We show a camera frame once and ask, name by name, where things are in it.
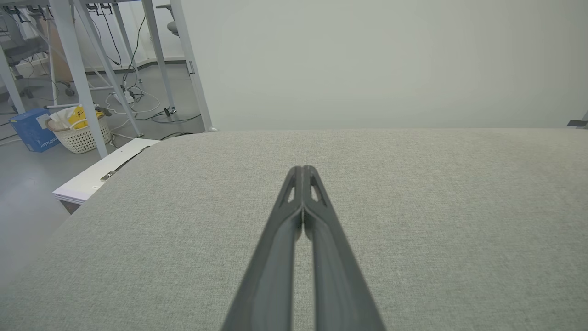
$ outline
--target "cardboard box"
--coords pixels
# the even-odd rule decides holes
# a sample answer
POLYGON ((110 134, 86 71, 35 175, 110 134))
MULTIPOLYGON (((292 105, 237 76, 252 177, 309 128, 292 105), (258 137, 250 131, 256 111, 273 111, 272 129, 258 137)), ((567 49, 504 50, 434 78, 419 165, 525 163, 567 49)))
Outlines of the cardboard box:
POLYGON ((48 110, 33 109, 12 117, 10 124, 29 151, 43 152, 60 144, 55 134, 45 125, 48 119, 48 110))

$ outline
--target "office chair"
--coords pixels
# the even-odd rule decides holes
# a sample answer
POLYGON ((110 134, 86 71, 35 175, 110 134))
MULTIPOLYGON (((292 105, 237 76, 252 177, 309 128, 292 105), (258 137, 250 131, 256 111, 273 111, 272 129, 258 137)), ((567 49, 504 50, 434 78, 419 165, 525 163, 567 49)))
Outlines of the office chair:
MULTIPOLYGON (((158 9, 165 8, 165 9, 169 10, 169 12, 172 14, 172 19, 176 19, 173 16, 172 5, 160 5, 160 6, 156 6, 155 8, 158 8, 158 9)), ((170 30, 176 36, 180 36, 178 33, 178 26, 176 25, 176 21, 171 21, 170 23, 168 23, 168 30, 170 30)))
MULTIPOLYGON (((48 52, 49 45, 43 40, 43 38, 37 36, 33 38, 24 38, 17 21, 12 17, 14 12, 8 8, 2 8, 0 11, 0 42, 2 43, 2 49, 8 65, 11 67, 12 73, 15 77, 15 85, 21 95, 26 95, 28 99, 33 99, 31 88, 34 87, 48 87, 51 88, 52 82, 47 78, 28 78, 20 74, 16 66, 22 61, 28 61, 28 58, 33 57, 35 54, 48 52)), ((30 13, 31 18, 35 20, 35 25, 42 30, 41 26, 41 14, 37 12, 30 13)), ((66 94, 71 96, 74 95, 72 89, 67 86, 66 94)), ((12 97, 8 99, 8 103, 14 109, 14 103, 12 97)))

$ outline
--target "desk leg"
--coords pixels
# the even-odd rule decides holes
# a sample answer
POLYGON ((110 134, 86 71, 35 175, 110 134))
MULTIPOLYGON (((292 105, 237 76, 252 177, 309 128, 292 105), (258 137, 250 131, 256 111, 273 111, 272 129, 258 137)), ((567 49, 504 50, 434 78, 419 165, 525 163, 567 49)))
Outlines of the desk leg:
MULTIPOLYGON (((82 0, 73 0, 73 4, 76 6, 76 8, 78 10, 79 19, 82 21, 82 24, 86 28, 86 31, 88 32, 88 35, 90 36, 90 41, 92 42, 92 45, 94 46, 94 48, 98 52, 98 57, 100 58, 100 62, 102 63, 102 66, 104 66, 104 71, 106 71, 106 76, 108 76, 108 79, 111 81, 112 87, 114 88, 114 92, 118 95, 118 100, 126 100, 125 94, 123 93, 121 86, 119 84, 117 84, 114 70, 112 70, 112 66, 111 66, 110 62, 108 61, 108 58, 106 57, 106 51, 104 50, 104 46, 102 45, 102 43, 98 39, 98 32, 96 31, 96 27, 94 26, 93 23, 91 23, 92 18, 90 18, 90 13, 86 9, 85 3, 82 3, 82 0)), ((122 108, 126 112, 126 115, 129 117, 129 121, 131 122, 131 125, 133 125, 133 128, 135 129, 135 132, 137 133, 137 137, 142 137, 143 134, 139 130, 139 127, 137 127, 137 122, 135 121, 135 115, 131 111, 129 104, 126 102, 121 102, 121 104, 122 104, 122 108)))
POLYGON ((105 158, 108 156, 108 152, 106 150, 104 139, 102 138, 102 132, 100 131, 100 124, 98 124, 96 112, 94 111, 94 102, 92 101, 92 94, 90 93, 90 87, 88 86, 88 80, 86 79, 86 71, 82 63, 82 54, 79 50, 74 21, 70 14, 69 2, 63 0, 49 0, 49 4, 51 5, 51 10, 55 18, 57 32, 59 33, 61 43, 64 46, 65 57, 67 58, 73 81, 78 90, 79 100, 82 103, 86 118, 88 119, 88 124, 90 125, 90 132, 96 141, 100 158, 105 158))
POLYGON ((202 82, 200 81, 200 75, 198 74, 198 67, 196 66, 196 59, 194 57, 194 51, 192 49, 192 43, 190 42, 190 36, 188 35, 188 27, 186 26, 186 18, 184 17, 181 0, 171 0, 173 12, 175 14, 176 25, 178 26, 178 32, 180 42, 182 44, 182 50, 184 52, 184 58, 186 64, 191 70, 188 72, 194 87, 194 94, 196 95, 196 103, 198 110, 202 116, 202 122, 204 123, 204 129, 206 132, 218 131, 212 126, 211 114, 208 111, 208 105, 206 104, 206 98, 204 97, 204 90, 202 89, 202 82))
POLYGON ((51 91, 53 92, 53 106, 57 106, 57 83, 55 83, 55 65, 53 63, 53 49, 51 48, 51 24, 47 23, 47 45, 49 45, 49 72, 51 73, 51 91))
POLYGON ((114 10, 114 16, 116 17, 118 28, 121 30, 122 40, 125 42, 126 52, 129 54, 129 59, 132 60, 131 64, 135 67, 137 82, 142 82, 141 78, 139 77, 137 61, 135 61, 135 58, 133 57, 133 49, 131 48, 131 43, 129 42, 129 36, 126 34, 125 23, 122 21, 121 10, 118 8, 118 4, 112 4, 112 9, 114 10))
POLYGON ((6 56, 4 56, 2 45, 0 45, 0 52, 0 77, 2 77, 4 84, 6 84, 6 89, 8 90, 8 94, 12 97, 12 102, 14 102, 16 111, 19 114, 24 114, 25 106, 22 104, 21 95, 14 83, 14 77, 12 77, 12 71, 10 71, 8 61, 6 60, 6 56))
POLYGON ((165 59, 163 58, 163 51, 161 49, 161 42, 159 40, 159 31, 157 30, 157 22, 155 21, 155 12, 153 11, 153 2, 151 0, 143 0, 143 10, 145 11, 145 19, 147 20, 147 27, 153 39, 153 48, 155 49, 155 57, 157 57, 157 64, 161 70, 163 84, 165 91, 168 94, 169 112, 176 112, 176 106, 173 104, 172 88, 169 86, 168 71, 165 68, 165 59))

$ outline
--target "gray upholstered ottoman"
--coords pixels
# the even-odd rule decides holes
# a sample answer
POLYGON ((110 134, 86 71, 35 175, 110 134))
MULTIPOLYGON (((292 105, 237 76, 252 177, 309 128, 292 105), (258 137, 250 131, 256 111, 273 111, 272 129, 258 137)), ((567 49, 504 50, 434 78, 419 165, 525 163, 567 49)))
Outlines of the gray upholstered ottoman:
MULTIPOLYGON (((588 131, 197 134, 137 156, 0 294, 6 330, 217 330, 311 164, 390 330, 586 330, 588 131)), ((313 329, 296 244, 294 329, 313 329)))

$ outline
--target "white basket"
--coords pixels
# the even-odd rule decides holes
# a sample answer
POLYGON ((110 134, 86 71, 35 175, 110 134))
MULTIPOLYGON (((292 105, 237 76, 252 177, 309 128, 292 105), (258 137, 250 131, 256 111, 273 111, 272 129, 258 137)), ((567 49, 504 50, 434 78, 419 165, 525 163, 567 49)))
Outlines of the white basket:
MULTIPOLYGON (((90 132, 90 126, 86 125, 80 129, 74 129, 76 124, 81 123, 86 120, 80 120, 76 123, 73 123, 67 129, 55 129, 51 127, 53 123, 52 119, 48 119, 45 121, 45 125, 49 130, 51 130, 57 139, 65 146, 65 148, 69 149, 71 152, 76 154, 85 153, 87 151, 91 151, 96 148, 96 141, 90 132)), ((106 124, 106 117, 104 114, 98 117, 98 124, 100 124, 100 131, 102 132, 102 138, 104 138, 104 143, 107 144, 110 142, 112 135, 108 125, 106 124)))

